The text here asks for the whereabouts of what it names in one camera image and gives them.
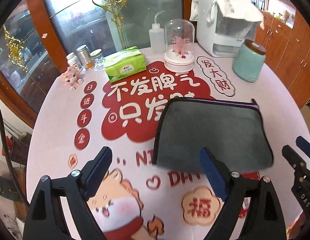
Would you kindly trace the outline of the purple grey microfibre towel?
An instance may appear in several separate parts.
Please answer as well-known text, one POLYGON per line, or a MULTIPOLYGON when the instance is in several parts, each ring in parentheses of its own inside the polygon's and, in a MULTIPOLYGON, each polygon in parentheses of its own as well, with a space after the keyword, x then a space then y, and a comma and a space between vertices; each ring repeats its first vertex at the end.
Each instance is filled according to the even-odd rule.
POLYGON ((260 107, 254 99, 169 100, 159 119, 152 163, 170 170, 201 173, 199 153, 203 148, 229 170, 240 173, 265 170, 274 162, 260 107))

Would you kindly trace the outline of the teal ceramic jar brown lid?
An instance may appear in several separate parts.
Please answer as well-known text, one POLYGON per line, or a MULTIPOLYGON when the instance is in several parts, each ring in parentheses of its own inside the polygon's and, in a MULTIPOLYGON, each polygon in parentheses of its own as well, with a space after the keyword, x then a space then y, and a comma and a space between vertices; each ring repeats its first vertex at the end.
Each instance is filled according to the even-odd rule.
POLYGON ((232 70, 247 82, 255 82, 260 75, 266 58, 266 49, 255 41, 245 39, 235 58, 232 70))

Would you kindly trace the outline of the pink block pig figurine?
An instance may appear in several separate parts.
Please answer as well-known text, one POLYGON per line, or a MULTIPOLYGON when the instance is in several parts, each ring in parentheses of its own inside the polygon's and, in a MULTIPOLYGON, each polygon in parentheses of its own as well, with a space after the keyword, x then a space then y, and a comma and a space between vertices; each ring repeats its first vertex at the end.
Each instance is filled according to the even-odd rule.
POLYGON ((73 66, 69 66, 67 70, 59 77, 60 81, 69 86, 71 90, 76 90, 79 85, 83 84, 81 73, 73 66))

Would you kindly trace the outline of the white countertop appliance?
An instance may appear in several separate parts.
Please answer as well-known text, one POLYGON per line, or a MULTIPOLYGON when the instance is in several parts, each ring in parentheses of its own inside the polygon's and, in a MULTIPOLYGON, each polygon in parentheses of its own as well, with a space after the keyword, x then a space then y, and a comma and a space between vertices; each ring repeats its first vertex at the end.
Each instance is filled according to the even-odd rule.
POLYGON ((213 57, 236 57, 241 44, 254 40, 262 13, 247 0, 192 0, 199 45, 213 57))

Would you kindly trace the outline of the white pill bottle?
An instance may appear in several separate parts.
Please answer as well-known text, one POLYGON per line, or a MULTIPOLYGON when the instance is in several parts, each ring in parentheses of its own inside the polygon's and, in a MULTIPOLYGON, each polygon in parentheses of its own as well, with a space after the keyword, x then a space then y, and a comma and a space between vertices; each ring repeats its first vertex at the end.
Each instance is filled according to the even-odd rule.
POLYGON ((75 53, 70 53, 66 56, 69 66, 76 68, 79 72, 82 71, 83 66, 75 53))

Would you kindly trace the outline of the glass dome pink ornament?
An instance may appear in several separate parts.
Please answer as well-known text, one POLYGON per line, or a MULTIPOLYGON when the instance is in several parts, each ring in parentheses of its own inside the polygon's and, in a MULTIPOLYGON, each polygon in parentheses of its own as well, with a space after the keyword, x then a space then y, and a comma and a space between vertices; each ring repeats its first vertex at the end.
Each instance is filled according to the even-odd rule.
POLYGON ((174 73, 186 73, 194 67, 194 25, 184 19, 173 19, 165 25, 164 66, 174 73))

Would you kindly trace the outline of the metal tin with orange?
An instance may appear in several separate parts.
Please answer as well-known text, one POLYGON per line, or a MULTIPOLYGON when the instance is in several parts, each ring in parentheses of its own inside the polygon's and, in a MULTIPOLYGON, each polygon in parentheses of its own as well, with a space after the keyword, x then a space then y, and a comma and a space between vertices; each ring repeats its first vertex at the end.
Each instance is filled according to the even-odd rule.
POLYGON ((81 45, 76 49, 76 55, 86 70, 94 68, 94 61, 90 57, 89 50, 86 44, 81 45))

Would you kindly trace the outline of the small clear glass jar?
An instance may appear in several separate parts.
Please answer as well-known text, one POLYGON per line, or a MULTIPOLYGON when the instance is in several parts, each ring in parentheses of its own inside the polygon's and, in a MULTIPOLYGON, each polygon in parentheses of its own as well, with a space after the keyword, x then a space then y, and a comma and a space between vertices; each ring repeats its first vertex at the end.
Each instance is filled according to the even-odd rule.
POLYGON ((94 61, 96 68, 103 68, 104 57, 102 54, 102 49, 98 48, 90 53, 90 57, 94 61))

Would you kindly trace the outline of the glass sliding door gold ornament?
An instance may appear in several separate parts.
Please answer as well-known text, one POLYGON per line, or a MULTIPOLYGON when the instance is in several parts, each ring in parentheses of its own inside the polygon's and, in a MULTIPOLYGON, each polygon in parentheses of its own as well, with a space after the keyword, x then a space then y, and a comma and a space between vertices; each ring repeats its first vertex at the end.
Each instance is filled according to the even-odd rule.
POLYGON ((16 0, 0 24, 0 100, 33 127, 66 56, 150 46, 154 21, 188 18, 191 0, 16 0))

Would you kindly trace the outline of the green tissue pack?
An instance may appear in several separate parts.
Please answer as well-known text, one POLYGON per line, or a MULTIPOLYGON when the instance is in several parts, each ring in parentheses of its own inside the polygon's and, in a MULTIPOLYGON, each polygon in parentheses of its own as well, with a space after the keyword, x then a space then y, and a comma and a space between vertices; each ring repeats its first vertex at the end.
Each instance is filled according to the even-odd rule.
POLYGON ((142 52, 133 46, 106 56, 104 67, 110 83, 115 83, 145 71, 146 62, 142 52))

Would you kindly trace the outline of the white squeeze wash bottle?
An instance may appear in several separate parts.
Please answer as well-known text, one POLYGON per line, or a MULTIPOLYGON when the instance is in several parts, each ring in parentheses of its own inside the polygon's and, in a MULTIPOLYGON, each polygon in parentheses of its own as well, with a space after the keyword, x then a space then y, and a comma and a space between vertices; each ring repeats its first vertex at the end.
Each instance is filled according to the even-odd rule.
POLYGON ((152 27, 148 31, 151 49, 154 54, 165 52, 165 30, 160 27, 160 23, 157 21, 158 16, 164 12, 162 10, 155 14, 154 23, 152 23, 152 27))

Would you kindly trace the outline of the wooden cabinet wall unit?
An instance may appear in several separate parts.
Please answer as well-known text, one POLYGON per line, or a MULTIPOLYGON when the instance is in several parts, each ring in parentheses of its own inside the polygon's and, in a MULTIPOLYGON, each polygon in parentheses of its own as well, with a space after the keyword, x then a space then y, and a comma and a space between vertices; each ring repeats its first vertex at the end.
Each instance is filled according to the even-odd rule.
POLYGON ((257 0, 264 16, 256 42, 266 48, 265 63, 302 108, 310 100, 310 26, 290 0, 257 0))

